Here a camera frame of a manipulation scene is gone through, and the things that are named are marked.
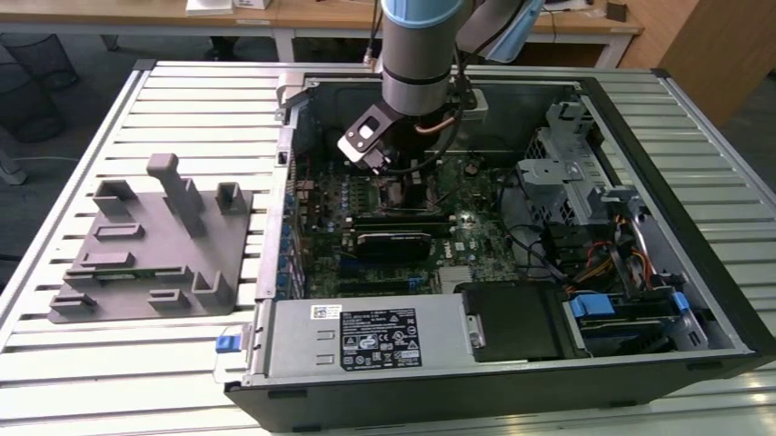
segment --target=white sticker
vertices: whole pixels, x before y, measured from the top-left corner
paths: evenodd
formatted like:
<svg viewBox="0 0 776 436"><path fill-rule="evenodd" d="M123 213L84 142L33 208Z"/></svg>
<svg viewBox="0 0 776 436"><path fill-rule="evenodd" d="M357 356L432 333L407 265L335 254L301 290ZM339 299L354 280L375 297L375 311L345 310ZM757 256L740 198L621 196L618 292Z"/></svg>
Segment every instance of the white sticker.
<svg viewBox="0 0 776 436"><path fill-rule="evenodd" d="M321 304L310 306L311 320L338 320L342 304Z"/></svg>
<svg viewBox="0 0 776 436"><path fill-rule="evenodd" d="M609 29L609 31L613 34L633 34L633 35L636 35L639 33L637 29L628 28L628 27L613 27L612 29Z"/></svg>
<svg viewBox="0 0 776 436"><path fill-rule="evenodd" d="M238 25L270 25L270 20L235 20Z"/></svg>

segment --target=black mesh trash bin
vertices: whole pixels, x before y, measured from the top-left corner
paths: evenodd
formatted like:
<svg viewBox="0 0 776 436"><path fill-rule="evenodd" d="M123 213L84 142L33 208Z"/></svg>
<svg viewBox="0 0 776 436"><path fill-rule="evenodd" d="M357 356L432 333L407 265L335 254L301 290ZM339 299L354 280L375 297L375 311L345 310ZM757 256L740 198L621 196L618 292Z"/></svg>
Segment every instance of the black mesh trash bin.
<svg viewBox="0 0 776 436"><path fill-rule="evenodd" d="M20 143L35 143L64 129L58 107L21 64L0 64L0 126Z"/></svg>
<svg viewBox="0 0 776 436"><path fill-rule="evenodd" d="M78 82L78 73L56 35L0 34L0 44L13 59L32 69L46 89L64 89Z"/></svg>

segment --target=blue latch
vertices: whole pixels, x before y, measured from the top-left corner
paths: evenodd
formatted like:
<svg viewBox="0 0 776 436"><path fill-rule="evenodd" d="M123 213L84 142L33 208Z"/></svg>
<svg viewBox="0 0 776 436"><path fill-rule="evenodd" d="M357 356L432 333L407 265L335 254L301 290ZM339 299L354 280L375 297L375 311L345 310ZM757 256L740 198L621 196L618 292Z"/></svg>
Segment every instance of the blue latch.
<svg viewBox="0 0 776 436"><path fill-rule="evenodd" d="M671 297L675 299L679 311L683 313L687 312L691 309L691 302L688 302L688 297L684 295L684 293L675 292L671 294Z"/></svg>
<svg viewBox="0 0 776 436"><path fill-rule="evenodd" d="M239 334L218 336L216 353L224 354L227 352L241 352L241 339L242 335Z"/></svg>
<svg viewBox="0 0 776 436"><path fill-rule="evenodd" d="M602 293L577 295L572 300L572 313L574 318L582 318L588 315L614 315L609 295Z"/></svg>
<svg viewBox="0 0 776 436"><path fill-rule="evenodd" d="M289 274L281 273L275 279L275 287L283 289L286 286L289 286Z"/></svg>

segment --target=cardboard box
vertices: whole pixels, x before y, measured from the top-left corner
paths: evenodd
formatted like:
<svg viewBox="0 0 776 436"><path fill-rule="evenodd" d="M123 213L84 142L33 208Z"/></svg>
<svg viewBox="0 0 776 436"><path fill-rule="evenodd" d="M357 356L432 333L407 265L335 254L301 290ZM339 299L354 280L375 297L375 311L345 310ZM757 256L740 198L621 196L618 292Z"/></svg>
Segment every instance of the cardboard box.
<svg viewBox="0 0 776 436"><path fill-rule="evenodd" d="M234 0L235 7L247 7L251 9L267 9L271 0Z"/></svg>

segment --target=robotic arm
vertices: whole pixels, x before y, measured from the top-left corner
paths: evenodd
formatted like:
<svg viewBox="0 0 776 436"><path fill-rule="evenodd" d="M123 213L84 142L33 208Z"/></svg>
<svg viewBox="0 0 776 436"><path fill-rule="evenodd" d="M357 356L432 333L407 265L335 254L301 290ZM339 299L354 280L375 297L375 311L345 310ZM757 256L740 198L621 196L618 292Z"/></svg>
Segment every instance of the robotic arm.
<svg viewBox="0 0 776 436"><path fill-rule="evenodd" d="M468 106L468 62L480 53L510 62L518 55L545 0L381 0L383 14L382 101L338 142L339 150L375 174L406 175L433 164L454 142ZM462 59L461 51L469 53ZM450 80L450 59L458 72ZM445 145L425 151L452 126Z"/></svg>

